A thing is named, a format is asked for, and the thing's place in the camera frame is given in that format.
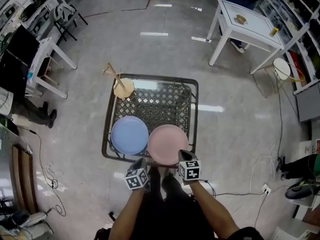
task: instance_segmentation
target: leg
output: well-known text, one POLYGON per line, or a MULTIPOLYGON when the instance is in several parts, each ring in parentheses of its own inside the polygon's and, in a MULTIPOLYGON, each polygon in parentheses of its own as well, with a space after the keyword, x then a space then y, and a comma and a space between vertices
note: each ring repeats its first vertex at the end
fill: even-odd
POLYGON ((257 66, 255 69, 250 71, 250 74, 254 74, 258 69, 260 69, 268 60, 270 60, 280 49, 277 48, 275 49, 273 52, 270 53, 270 55, 259 65, 257 66))
POLYGON ((52 79, 51 77, 49 77, 47 74, 45 74, 44 77, 45 77, 46 79, 48 79, 49 81, 51 81, 52 83, 54 83, 56 86, 59 85, 55 80, 53 80, 53 79, 52 79))
POLYGON ((52 85, 48 84, 47 82, 43 81, 40 77, 35 77, 35 81, 39 84, 42 85, 43 87, 47 88, 51 92, 59 95, 60 97, 66 99, 68 97, 67 94, 63 93, 62 91, 58 90, 57 88, 53 87, 52 85))
POLYGON ((218 17, 219 17, 219 14, 221 13, 221 7, 220 5, 218 5, 216 11, 215 11, 215 15, 213 17, 213 20, 212 20, 212 23, 211 23, 211 26, 210 26, 210 29, 209 29, 209 33, 206 37, 207 40, 210 40, 211 36, 212 36, 212 33, 214 32, 214 29, 215 29, 215 26, 217 24, 217 21, 218 21, 218 17))
POLYGON ((222 51, 223 47, 225 46, 225 43, 228 40, 230 34, 231 34, 231 30, 227 29, 224 32, 224 35, 221 36, 220 41, 219 41, 218 45, 216 46, 216 48, 215 48, 215 50, 214 50, 214 52, 212 54, 211 59, 209 60, 209 65, 210 66, 213 66, 214 63, 216 62, 216 59, 218 58, 218 56, 219 56, 220 52, 222 51))
POLYGON ((37 90, 35 88, 32 88, 30 86, 27 86, 25 89, 28 91, 28 93, 39 95, 39 96, 43 95, 43 93, 41 91, 39 91, 39 90, 37 90))
POLYGON ((66 27, 64 27, 64 26, 62 26, 62 25, 60 25, 60 27, 63 28, 63 30, 64 30, 65 32, 67 32, 75 41, 78 41, 78 40, 67 30, 66 27))
POLYGON ((44 113, 42 109, 37 108, 25 97, 17 99, 13 98, 10 112, 12 114, 23 116, 38 125, 49 125, 51 122, 49 115, 44 113))
POLYGON ((247 43, 246 46, 243 49, 248 50, 249 46, 250 46, 250 44, 247 43))
POLYGON ((151 167, 150 192, 145 193, 136 217, 131 239, 141 238, 141 232, 151 235, 158 230, 158 225, 163 223, 164 201, 160 192, 160 173, 157 167, 151 167))
POLYGON ((79 13, 79 17, 81 18, 81 20, 83 20, 83 22, 88 25, 88 22, 86 22, 86 20, 81 16, 81 14, 79 13))
POLYGON ((60 29, 60 27, 58 27, 58 24, 56 22, 53 23, 55 25, 55 27, 59 30, 60 35, 63 37, 64 41, 67 41, 67 39, 65 38, 65 33, 63 33, 60 29))
POLYGON ((162 188, 166 193, 166 200, 171 199, 190 199, 190 196, 183 191, 180 183, 177 179, 170 173, 168 176, 165 176, 162 180, 162 188))
POLYGON ((53 50, 66 62, 70 65, 71 68, 76 69, 77 65, 54 43, 50 43, 53 50))
POLYGON ((314 167, 318 154, 311 154, 290 163, 283 163, 279 169, 286 173, 286 179, 314 179, 314 167))

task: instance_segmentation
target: white table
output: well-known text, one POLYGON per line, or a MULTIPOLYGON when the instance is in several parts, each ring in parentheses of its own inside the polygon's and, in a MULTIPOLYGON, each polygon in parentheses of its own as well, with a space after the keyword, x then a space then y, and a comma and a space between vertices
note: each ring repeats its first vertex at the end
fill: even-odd
POLYGON ((48 90, 54 92, 55 94, 61 96, 62 98, 66 99, 68 97, 66 93, 63 93, 62 91, 58 90, 46 81, 42 80, 37 75, 44 59, 49 56, 48 53, 51 53, 52 50, 54 50, 67 64, 69 64, 71 68, 76 69, 77 65, 52 41, 52 37, 42 39, 39 41, 39 43, 39 48, 33 58, 31 67, 28 71, 29 74, 32 74, 32 76, 31 78, 28 78, 26 81, 26 90, 37 95, 42 95, 42 92, 35 89, 36 85, 39 84, 47 88, 48 90))
POLYGON ((274 29, 271 21, 267 17, 253 10, 247 9, 233 2, 218 0, 218 8, 216 9, 213 17, 208 36, 206 37, 207 40, 210 40, 217 21, 219 21, 220 24, 222 37, 209 61, 210 66, 213 66, 216 62, 216 59, 228 38, 247 43, 245 49, 247 49, 249 45, 252 45, 269 52, 268 57, 259 66, 251 70, 250 74, 253 74, 261 68, 262 65, 272 58, 272 56, 274 56, 279 50, 284 49, 284 44, 279 33, 274 36, 270 36, 270 32, 274 29), (245 17, 246 22, 244 24, 240 24, 235 21, 237 14, 245 17))

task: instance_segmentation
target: gray tiled floor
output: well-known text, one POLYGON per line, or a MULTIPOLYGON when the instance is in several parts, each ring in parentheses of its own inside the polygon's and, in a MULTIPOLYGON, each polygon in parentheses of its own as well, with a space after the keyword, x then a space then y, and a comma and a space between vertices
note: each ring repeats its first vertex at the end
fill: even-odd
MULTIPOLYGON (((60 217, 54 211, 47 218, 57 239, 92 239, 96 230, 111 220, 109 211, 119 214, 127 201, 122 174, 129 164, 108 160, 101 154, 104 122, 112 79, 102 72, 108 62, 118 72, 154 74, 196 79, 199 83, 197 156, 203 161, 202 176, 213 183, 219 193, 248 193, 253 166, 262 155, 277 156, 280 138, 280 114, 277 94, 265 99, 255 85, 249 70, 262 60, 263 52, 252 47, 239 54, 227 43, 214 66, 208 65, 218 41, 219 30, 212 42, 206 38, 217 0, 75 0, 83 16, 110 12, 86 18, 89 25, 78 21, 71 29, 78 41, 68 38, 59 46, 77 64, 77 70, 52 73, 59 88, 68 93, 62 99, 46 91, 34 102, 49 101, 49 110, 57 108, 54 127, 33 125, 42 139, 42 163, 54 162, 54 170, 63 172, 57 193, 67 211, 60 217), (171 7, 155 6, 170 4, 171 7), (168 35, 140 35, 141 32, 168 35)), ((256 80, 265 92, 271 84, 263 71, 256 80)), ((285 90, 294 109, 292 84, 285 90)), ((283 138, 280 154, 298 157, 298 146, 306 139, 287 97, 281 90, 283 138)), ((35 154, 37 139, 26 135, 35 154)), ((59 201, 43 183, 37 172, 37 198, 46 211, 59 201)), ((255 166, 251 191, 259 193, 264 183, 275 190, 292 182, 270 177, 269 158, 255 166)), ((271 193, 265 200, 257 229, 266 238, 280 220, 292 215, 294 205, 284 197, 285 188, 271 193)), ((253 226, 263 196, 218 196, 239 227, 253 226)))

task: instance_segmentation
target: yellow object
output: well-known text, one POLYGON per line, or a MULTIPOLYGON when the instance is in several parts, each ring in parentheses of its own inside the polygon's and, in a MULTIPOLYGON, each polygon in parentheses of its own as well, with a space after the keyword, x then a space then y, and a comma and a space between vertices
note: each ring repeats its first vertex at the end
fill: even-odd
POLYGON ((274 29, 272 29, 272 31, 270 32, 270 36, 274 37, 275 34, 279 31, 279 29, 277 27, 275 27, 274 29))

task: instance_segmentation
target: wooden panel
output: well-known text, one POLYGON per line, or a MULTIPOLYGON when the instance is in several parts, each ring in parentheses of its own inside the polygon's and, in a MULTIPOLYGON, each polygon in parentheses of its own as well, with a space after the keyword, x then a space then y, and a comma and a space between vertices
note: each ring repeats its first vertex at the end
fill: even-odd
POLYGON ((16 203, 19 210, 25 210, 25 202, 23 197, 23 189, 20 180, 20 159, 19 159, 19 149, 15 146, 12 147, 12 165, 13 165, 13 178, 16 192, 16 203))
POLYGON ((33 157, 22 150, 20 151, 20 156, 22 170, 21 181, 23 184, 23 199, 25 201, 26 210, 29 211, 30 214, 35 214, 39 210, 34 185, 33 157))

